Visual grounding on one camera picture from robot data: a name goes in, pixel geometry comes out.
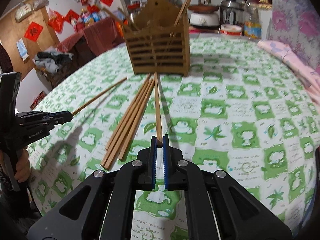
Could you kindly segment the person's left hand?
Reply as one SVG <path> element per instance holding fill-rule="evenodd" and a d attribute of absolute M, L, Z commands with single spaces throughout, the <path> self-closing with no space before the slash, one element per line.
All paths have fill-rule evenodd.
<path fill-rule="evenodd" d="M 29 153 L 24 148 L 22 150 L 22 154 L 16 165 L 15 179 L 19 183 L 22 183 L 30 177 L 30 174 L 31 174 L 31 168 L 30 168 L 30 161 L 29 161 Z"/>

